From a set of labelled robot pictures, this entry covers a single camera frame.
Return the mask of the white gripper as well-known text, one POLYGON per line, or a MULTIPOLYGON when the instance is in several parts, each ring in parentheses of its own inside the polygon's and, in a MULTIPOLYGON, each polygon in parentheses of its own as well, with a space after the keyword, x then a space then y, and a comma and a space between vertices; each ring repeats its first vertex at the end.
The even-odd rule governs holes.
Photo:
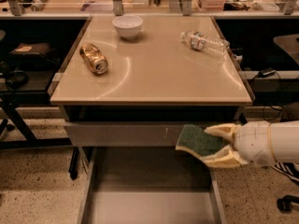
POLYGON ((253 121, 240 124, 224 123, 209 126, 205 133, 235 142, 235 150, 224 147, 213 155, 203 158, 209 168, 236 168, 247 165, 248 161, 256 166, 272 166, 276 163, 271 147, 271 124, 267 121, 253 121))

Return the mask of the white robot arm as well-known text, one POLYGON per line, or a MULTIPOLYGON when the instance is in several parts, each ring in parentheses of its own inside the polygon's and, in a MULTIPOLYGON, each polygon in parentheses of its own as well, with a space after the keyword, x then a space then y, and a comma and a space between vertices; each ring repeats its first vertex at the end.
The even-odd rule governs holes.
POLYGON ((244 125, 225 123, 204 129, 205 133, 228 142, 224 151, 218 151, 214 166, 232 160, 234 166, 253 163, 272 166, 277 162, 299 162, 299 121, 251 121, 244 125))

